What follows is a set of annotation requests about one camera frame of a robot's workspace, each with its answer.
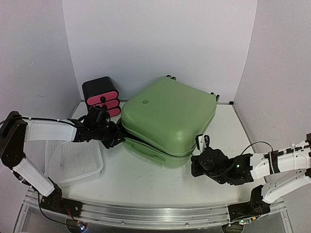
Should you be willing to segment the white perforated plastic basket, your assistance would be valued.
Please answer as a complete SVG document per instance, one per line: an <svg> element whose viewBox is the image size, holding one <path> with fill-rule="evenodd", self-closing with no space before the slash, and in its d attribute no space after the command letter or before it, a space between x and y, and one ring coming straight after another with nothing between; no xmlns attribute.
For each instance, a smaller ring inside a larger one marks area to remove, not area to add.
<svg viewBox="0 0 311 233"><path fill-rule="evenodd" d="M58 186L97 179L103 168L103 156L97 141L46 141L44 174Z"/></svg>

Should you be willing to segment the green hard-shell suitcase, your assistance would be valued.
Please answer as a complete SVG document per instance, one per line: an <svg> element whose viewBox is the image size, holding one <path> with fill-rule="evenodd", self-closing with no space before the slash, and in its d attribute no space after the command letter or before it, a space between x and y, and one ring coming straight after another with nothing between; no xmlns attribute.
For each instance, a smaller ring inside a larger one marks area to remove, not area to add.
<svg viewBox="0 0 311 233"><path fill-rule="evenodd" d="M161 166L185 164L211 124L220 96L162 77L127 101L119 123L124 146Z"/></svg>

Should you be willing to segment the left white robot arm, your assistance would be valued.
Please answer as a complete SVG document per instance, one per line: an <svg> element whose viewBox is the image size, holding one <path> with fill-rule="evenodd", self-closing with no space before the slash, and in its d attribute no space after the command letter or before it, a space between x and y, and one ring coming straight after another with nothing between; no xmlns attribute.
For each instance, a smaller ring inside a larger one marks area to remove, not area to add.
<svg viewBox="0 0 311 233"><path fill-rule="evenodd" d="M37 155L29 155L31 147L47 141L82 143L100 141L110 149L124 141L118 123L107 113L87 114L64 120L23 116L11 111L0 123L0 160L24 183L47 197L46 203L55 212L65 208L65 201L56 193L56 184L35 166Z"/></svg>

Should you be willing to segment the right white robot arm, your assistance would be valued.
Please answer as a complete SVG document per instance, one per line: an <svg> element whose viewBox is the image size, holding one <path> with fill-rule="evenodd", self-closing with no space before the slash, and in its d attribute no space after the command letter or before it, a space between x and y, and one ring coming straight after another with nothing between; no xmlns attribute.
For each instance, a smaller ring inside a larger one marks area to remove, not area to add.
<svg viewBox="0 0 311 233"><path fill-rule="evenodd" d="M191 157L191 174L194 177L208 176L218 184L243 185L269 175L287 172L279 180L259 187L259 197L245 203L249 215L260 211L264 202L271 204L278 198L311 182L311 135L306 140L289 148L270 150L267 153L242 152L228 158L220 149L212 149L208 135L195 138L199 155Z"/></svg>

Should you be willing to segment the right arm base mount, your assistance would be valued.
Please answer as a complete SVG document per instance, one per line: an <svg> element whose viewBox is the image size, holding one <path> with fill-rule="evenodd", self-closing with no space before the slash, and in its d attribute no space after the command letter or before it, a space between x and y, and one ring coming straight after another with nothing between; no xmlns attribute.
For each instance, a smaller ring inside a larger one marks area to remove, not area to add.
<svg viewBox="0 0 311 233"><path fill-rule="evenodd" d="M270 204L262 200L262 196L251 196L250 201L228 206L230 222L258 217L270 213Z"/></svg>

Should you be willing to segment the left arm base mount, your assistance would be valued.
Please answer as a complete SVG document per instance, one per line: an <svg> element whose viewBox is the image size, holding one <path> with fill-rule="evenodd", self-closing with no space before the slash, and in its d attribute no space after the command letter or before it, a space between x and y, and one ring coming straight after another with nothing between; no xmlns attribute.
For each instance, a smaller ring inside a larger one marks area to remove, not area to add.
<svg viewBox="0 0 311 233"><path fill-rule="evenodd" d="M40 207L55 213L64 214L71 217L80 217L83 204L80 201L63 197L43 197L40 201Z"/></svg>

